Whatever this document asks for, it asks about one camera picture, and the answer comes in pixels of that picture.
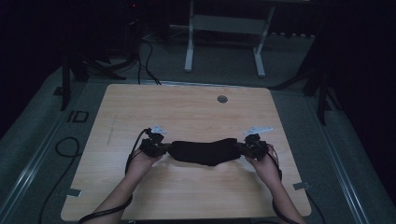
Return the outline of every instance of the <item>black fabric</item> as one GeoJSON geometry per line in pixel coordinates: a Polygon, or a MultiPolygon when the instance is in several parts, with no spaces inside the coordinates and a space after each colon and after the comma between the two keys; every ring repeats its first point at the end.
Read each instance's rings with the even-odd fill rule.
{"type": "Polygon", "coordinates": [[[222,162],[241,157],[235,138],[226,138],[213,143],[176,141],[168,153],[177,161],[216,166],[222,162]]]}

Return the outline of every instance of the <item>light wood board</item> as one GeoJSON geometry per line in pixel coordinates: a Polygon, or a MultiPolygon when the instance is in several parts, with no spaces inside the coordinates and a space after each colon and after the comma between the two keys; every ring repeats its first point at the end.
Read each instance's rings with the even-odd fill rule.
{"type": "MultiPolygon", "coordinates": [[[[311,207],[276,107],[267,89],[207,86],[109,85],[68,196],[64,220],[90,214],[121,181],[125,162],[139,133],[154,124],[168,131],[163,143],[214,142],[237,138],[252,126],[273,126],[261,133],[273,144],[283,185],[303,216],[311,207]],[[228,102],[218,102],[224,95],[228,102]]],[[[272,217],[272,197],[242,156],[215,167],[175,161],[169,154],[154,164],[134,192],[123,219],[272,217]]]]}

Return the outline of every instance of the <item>person's right hand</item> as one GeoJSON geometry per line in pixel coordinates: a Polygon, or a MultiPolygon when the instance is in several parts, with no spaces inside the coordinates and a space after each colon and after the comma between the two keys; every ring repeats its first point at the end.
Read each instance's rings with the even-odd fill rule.
{"type": "MultiPolygon", "coordinates": [[[[271,156],[274,156],[274,146],[268,144],[268,152],[271,156]]],[[[266,155],[261,161],[245,157],[245,159],[254,167],[260,180],[269,188],[276,188],[280,182],[279,173],[276,169],[276,165],[271,158],[266,155]]]]}

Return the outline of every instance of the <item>hand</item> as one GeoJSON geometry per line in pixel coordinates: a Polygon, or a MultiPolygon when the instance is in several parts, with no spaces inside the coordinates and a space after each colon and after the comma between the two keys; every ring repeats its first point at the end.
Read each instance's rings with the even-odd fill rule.
{"type": "Polygon", "coordinates": [[[163,156],[157,158],[148,157],[140,149],[137,149],[134,152],[133,156],[134,158],[131,160],[131,163],[129,164],[125,178],[137,182],[140,182],[140,180],[149,172],[152,165],[163,157],[163,156]]]}
{"type": "MultiPolygon", "coordinates": [[[[273,145],[268,144],[268,152],[271,156],[274,156],[273,145]]],[[[254,167],[260,180],[264,182],[269,189],[276,188],[281,184],[276,166],[268,155],[261,161],[256,161],[249,157],[245,157],[245,159],[254,167]]]]}

